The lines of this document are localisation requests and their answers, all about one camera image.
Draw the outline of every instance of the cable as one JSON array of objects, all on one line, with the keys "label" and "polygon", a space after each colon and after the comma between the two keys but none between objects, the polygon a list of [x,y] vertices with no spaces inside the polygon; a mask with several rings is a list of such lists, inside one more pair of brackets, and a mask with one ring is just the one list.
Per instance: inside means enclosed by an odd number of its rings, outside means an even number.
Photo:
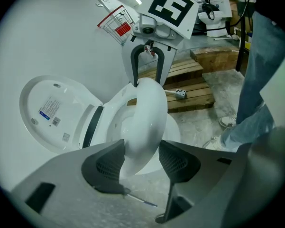
[{"label": "cable", "polygon": [[249,16],[248,16],[248,25],[250,26],[250,29],[252,29],[251,19]]},{"label": "cable", "polygon": [[[245,13],[246,13],[246,10],[247,10],[247,6],[248,6],[248,2],[249,2],[250,0],[248,0],[247,2],[246,2],[246,5],[245,5],[245,8],[244,8],[244,10],[243,10],[243,12],[242,12],[242,15],[240,16],[240,18],[239,18],[239,20],[235,23],[235,24],[233,24],[233,25],[230,25],[230,27],[233,27],[233,26],[236,26],[236,25],[238,25],[239,24],[239,22],[241,21],[241,19],[242,18],[244,18],[244,15],[245,15]],[[220,29],[225,29],[226,27],[222,27],[222,28],[212,28],[212,29],[196,29],[195,28],[195,30],[198,30],[198,31],[202,31],[202,32],[206,32],[206,31],[211,31],[211,30],[220,30]]]},{"label": "cable", "polygon": [[202,10],[207,14],[208,18],[210,20],[214,20],[215,19],[215,14],[214,14],[214,10],[212,7],[215,7],[214,5],[211,5],[210,3],[204,3],[202,5]]}]

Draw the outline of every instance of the ceiling light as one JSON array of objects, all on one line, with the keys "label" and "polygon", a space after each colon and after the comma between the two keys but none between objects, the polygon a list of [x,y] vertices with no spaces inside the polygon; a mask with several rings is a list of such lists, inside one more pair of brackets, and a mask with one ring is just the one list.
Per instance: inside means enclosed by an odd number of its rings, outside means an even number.
[{"label": "ceiling light", "polygon": [[140,5],[142,3],[141,0],[136,0],[136,2]]}]

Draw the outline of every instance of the red wire basket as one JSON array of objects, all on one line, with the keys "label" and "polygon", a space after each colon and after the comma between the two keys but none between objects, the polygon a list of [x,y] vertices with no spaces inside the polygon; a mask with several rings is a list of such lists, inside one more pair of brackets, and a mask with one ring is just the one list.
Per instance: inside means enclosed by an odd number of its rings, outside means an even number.
[{"label": "red wire basket", "polygon": [[104,29],[122,46],[130,35],[134,25],[132,17],[123,5],[120,5],[113,12],[109,13],[97,26]]}]

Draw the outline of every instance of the white wall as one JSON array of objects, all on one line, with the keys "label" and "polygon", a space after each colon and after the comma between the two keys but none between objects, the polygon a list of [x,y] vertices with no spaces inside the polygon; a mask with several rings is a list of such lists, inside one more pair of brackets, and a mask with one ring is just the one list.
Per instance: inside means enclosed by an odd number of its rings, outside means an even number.
[{"label": "white wall", "polygon": [[18,0],[0,25],[0,184],[10,190],[54,156],[25,129],[19,96],[40,75],[84,84],[103,102],[128,83],[121,46],[96,25],[97,0]]}]

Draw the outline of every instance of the toilet lid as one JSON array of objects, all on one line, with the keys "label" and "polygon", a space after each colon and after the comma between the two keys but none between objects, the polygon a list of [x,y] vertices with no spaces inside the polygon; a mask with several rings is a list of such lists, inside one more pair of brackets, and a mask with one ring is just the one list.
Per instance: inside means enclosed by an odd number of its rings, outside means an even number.
[{"label": "toilet lid", "polygon": [[82,148],[97,106],[103,105],[82,84],[61,76],[38,76],[23,88],[19,108],[29,133],[61,154]]},{"label": "toilet lid", "polygon": [[[214,11],[214,15],[215,15],[216,18],[221,18],[221,17],[223,17],[223,14],[224,14],[224,13],[223,13],[222,11]],[[208,19],[208,15],[207,15],[206,12],[199,13],[199,14],[198,14],[198,17],[199,17],[200,19],[205,19],[205,18]]]}]

